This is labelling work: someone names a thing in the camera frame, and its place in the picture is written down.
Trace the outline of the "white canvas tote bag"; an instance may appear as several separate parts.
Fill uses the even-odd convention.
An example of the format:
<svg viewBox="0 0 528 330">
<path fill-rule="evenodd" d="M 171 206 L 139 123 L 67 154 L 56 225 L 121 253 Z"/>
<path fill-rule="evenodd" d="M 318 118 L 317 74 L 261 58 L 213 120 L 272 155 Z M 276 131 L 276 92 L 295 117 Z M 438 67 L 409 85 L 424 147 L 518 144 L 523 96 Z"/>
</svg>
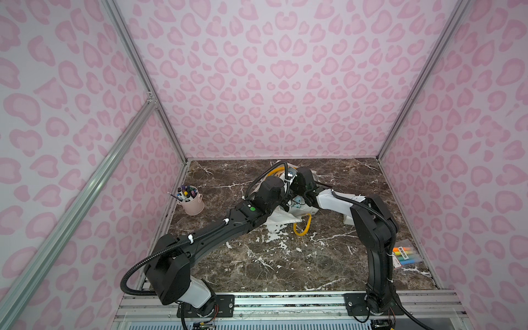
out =
<svg viewBox="0 0 528 330">
<path fill-rule="evenodd" d="M 302 197 L 293 198 L 291 196 L 290 185 L 296 175 L 297 168 L 299 167 L 286 161 L 278 161 L 261 178 L 260 184 L 266 177 L 279 177 L 283 180 L 285 187 L 284 200 L 263 224 L 270 232 L 278 232 L 287 225 L 293 225 L 295 234 L 303 236 L 309 230 L 312 216 L 318 212 L 316 206 L 306 205 Z"/>
</svg>

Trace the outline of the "white square alarm clock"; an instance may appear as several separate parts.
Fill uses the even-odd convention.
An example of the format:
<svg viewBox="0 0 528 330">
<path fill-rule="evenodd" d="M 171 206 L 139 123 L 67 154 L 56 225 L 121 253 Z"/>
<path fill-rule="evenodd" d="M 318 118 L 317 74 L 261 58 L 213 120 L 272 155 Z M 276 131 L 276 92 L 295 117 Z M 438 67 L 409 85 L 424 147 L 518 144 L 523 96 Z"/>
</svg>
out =
<svg viewBox="0 0 528 330">
<path fill-rule="evenodd" d="M 351 214 L 343 214 L 343 224 L 353 226 L 355 225 Z"/>
</svg>

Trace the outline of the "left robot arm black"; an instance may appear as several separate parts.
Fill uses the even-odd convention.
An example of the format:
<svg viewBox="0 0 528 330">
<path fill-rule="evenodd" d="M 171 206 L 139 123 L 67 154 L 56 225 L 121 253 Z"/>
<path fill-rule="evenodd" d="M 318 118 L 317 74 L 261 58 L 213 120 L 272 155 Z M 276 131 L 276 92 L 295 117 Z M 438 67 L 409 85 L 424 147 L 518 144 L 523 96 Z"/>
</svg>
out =
<svg viewBox="0 0 528 330">
<path fill-rule="evenodd" d="M 193 277 L 191 269 L 219 246 L 263 225 L 285 201 L 286 192 L 283 180 L 267 177 L 256 192 L 229 209 L 224 218 L 188 235 L 160 238 L 144 273 L 161 304 L 178 302 L 211 309 L 215 293 L 203 280 Z"/>
</svg>

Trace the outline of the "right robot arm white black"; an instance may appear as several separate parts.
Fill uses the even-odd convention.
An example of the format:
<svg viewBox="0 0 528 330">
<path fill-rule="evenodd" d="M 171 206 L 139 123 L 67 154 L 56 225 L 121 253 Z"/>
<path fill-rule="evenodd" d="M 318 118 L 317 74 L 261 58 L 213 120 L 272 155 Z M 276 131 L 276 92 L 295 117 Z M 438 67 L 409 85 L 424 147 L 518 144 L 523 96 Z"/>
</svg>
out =
<svg viewBox="0 0 528 330">
<path fill-rule="evenodd" d="M 395 300 L 393 248 L 399 230 L 388 206 L 378 195 L 356 200 L 317 183 L 313 177 L 312 171 L 306 167 L 288 171 L 285 174 L 288 193 L 302 197 L 308 206 L 352 218 L 357 237 L 367 250 L 366 306 L 377 315 L 388 311 Z"/>
</svg>

